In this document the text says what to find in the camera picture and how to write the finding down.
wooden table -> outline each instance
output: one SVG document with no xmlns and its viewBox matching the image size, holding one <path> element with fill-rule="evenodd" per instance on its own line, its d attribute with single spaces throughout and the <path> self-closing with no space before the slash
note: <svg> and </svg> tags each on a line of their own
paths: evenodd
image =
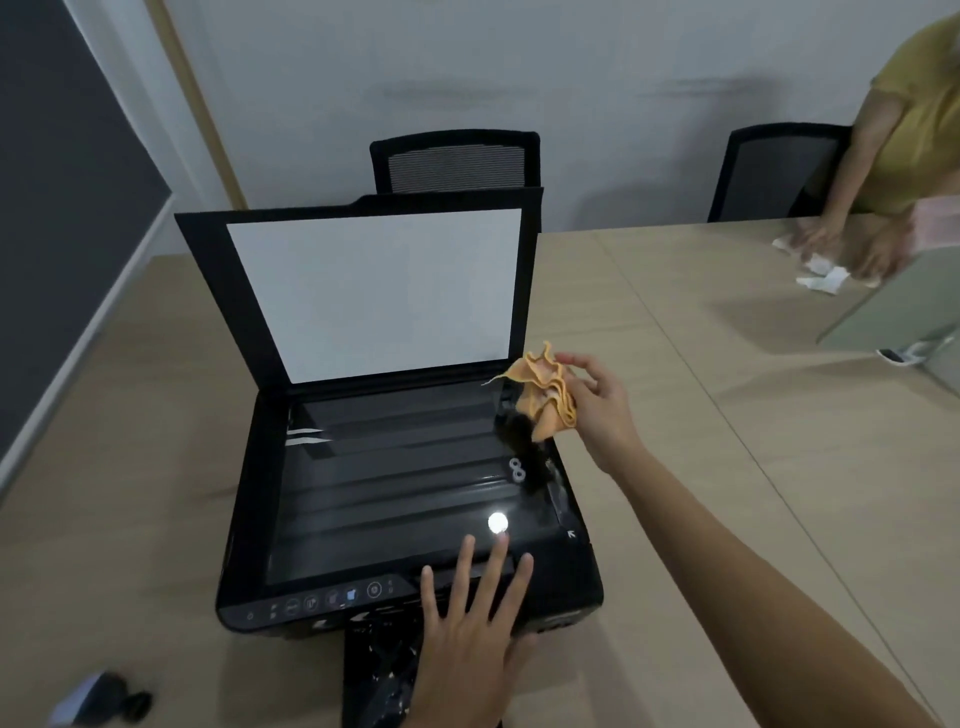
<svg viewBox="0 0 960 728">
<path fill-rule="evenodd" d="M 545 234 L 529 344 L 594 352 L 649 447 L 730 528 L 960 724 L 960 400 L 816 334 L 864 295 L 794 282 L 782 223 Z M 148 725 L 339 725 L 339 635 L 242 638 L 213 614 L 254 387 L 200 274 L 153 260 L 0 509 L 0 716 L 39 725 L 114 667 Z M 560 439 L 603 573 L 508 716 L 535 726 L 752 720 L 622 496 Z"/>
</svg>

hand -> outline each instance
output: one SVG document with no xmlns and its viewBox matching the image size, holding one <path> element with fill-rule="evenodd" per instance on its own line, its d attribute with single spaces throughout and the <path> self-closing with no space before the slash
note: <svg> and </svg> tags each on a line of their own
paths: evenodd
<svg viewBox="0 0 960 728">
<path fill-rule="evenodd" d="M 498 536 L 473 604 L 465 613 L 473 543 L 473 537 L 467 536 L 460 548 L 445 619 L 437 612 L 433 571 L 423 568 L 423 650 L 404 728 L 494 728 L 507 710 L 520 671 L 533 654 L 536 635 L 514 642 L 510 637 L 534 571 L 533 556 L 523 554 L 491 618 L 509 543 L 506 534 Z"/>
<path fill-rule="evenodd" d="M 813 254 L 823 255 L 833 248 L 843 232 L 844 222 L 836 223 L 827 218 L 817 219 L 812 226 L 801 229 L 793 240 L 793 247 L 800 251 L 801 259 L 807 262 Z"/>
<path fill-rule="evenodd" d="M 863 262 L 853 276 L 858 279 L 888 279 L 910 261 L 913 246 L 913 216 L 894 218 L 870 241 Z"/>
<path fill-rule="evenodd" d="M 577 403 L 577 432 L 604 473 L 615 475 L 626 455 L 642 449 L 623 384 L 592 356 L 558 353 L 557 361 L 583 369 L 593 381 L 567 373 L 566 386 Z"/>
</svg>

person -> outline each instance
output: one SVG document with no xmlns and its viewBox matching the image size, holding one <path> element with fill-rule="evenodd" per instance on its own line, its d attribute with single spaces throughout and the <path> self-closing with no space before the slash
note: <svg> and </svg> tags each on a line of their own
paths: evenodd
<svg viewBox="0 0 960 728">
<path fill-rule="evenodd" d="M 801 197 L 822 195 L 817 186 L 809 182 Z M 829 251 L 851 212 L 886 216 L 886 226 L 870 242 L 856 271 L 862 278 L 886 278 L 909 256 L 914 203 L 956 194 L 960 12 L 908 39 L 873 79 L 823 212 L 798 235 L 796 247 L 807 257 Z"/>
<path fill-rule="evenodd" d="M 937 724 L 862 644 L 736 538 L 643 446 L 620 381 L 590 356 L 558 353 L 577 431 L 623 491 L 761 726 L 933 728 Z M 533 651 L 511 639 L 534 563 L 524 554 L 495 613 L 501 536 L 467 610 L 473 539 L 460 551 L 445 617 L 423 570 L 424 638 L 404 728 L 494 728 Z"/>
</svg>

brown vertical strip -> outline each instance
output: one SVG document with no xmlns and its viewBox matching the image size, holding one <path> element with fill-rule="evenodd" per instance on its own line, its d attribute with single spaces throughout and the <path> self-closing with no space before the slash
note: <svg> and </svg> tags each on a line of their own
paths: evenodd
<svg viewBox="0 0 960 728">
<path fill-rule="evenodd" d="M 154 21 L 156 34 L 159 36 L 163 50 L 166 51 L 167 58 L 174 68 L 174 73 L 177 74 L 177 81 L 180 82 L 180 88 L 186 97 L 186 103 L 190 106 L 190 111 L 200 128 L 200 134 L 204 138 L 206 148 L 213 159 L 214 166 L 217 168 L 224 189 L 227 191 L 230 204 L 233 205 L 234 209 L 248 209 L 247 199 L 244 197 L 240 182 L 237 181 L 236 174 L 233 172 L 227 150 L 224 148 L 216 124 L 213 123 L 213 117 L 210 116 L 210 109 L 206 107 L 206 101 L 200 91 L 197 77 L 194 76 L 190 61 L 183 52 L 183 46 L 180 43 L 180 37 L 177 35 L 177 29 L 174 27 L 173 18 L 170 17 L 163 0 L 145 0 L 145 2 L 147 11 Z"/>
</svg>

dark panel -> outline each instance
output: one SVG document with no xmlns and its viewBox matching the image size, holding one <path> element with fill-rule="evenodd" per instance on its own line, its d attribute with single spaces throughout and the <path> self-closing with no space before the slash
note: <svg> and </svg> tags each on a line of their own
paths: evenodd
<svg viewBox="0 0 960 728">
<path fill-rule="evenodd" d="M 0 3 L 0 455 L 169 190 L 60 0 Z"/>
</svg>

